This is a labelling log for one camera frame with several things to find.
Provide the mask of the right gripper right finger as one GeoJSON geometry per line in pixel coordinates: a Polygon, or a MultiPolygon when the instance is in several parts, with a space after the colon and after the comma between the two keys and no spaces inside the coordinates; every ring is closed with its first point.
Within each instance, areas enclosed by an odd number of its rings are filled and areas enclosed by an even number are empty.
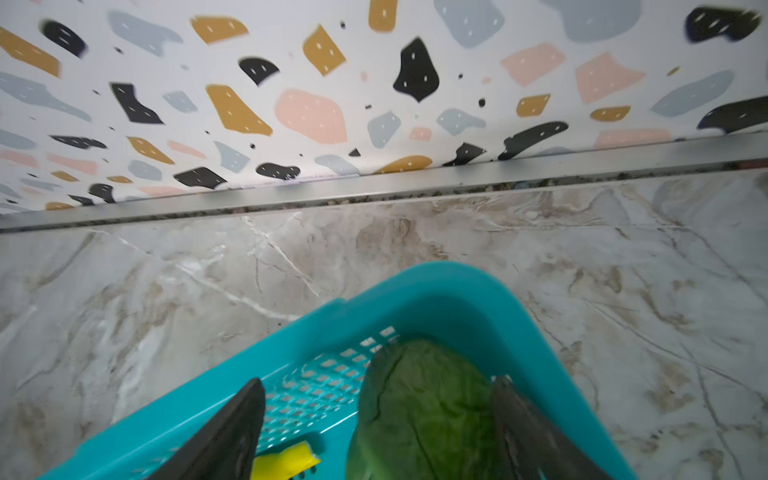
{"type": "Polygon", "coordinates": [[[610,477],[550,421],[510,377],[495,378],[491,405],[503,479],[610,477]]]}

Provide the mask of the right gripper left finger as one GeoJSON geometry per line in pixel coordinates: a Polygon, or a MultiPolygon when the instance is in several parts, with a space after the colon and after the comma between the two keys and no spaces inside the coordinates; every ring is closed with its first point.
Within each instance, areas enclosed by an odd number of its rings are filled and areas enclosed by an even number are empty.
{"type": "Polygon", "coordinates": [[[248,479],[266,408],[265,389],[253,378],[152,479],[248,479]]]}

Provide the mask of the dark green avocado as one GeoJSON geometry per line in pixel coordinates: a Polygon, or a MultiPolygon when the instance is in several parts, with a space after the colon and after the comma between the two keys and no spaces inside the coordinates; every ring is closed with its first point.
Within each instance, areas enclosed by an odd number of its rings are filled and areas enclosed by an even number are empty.
{"type": "Polygon", "coordinates": [[[381,348],[359,394],[346,478],[500,478],[491,394],[474,363],[431,339],[381,348]]]}

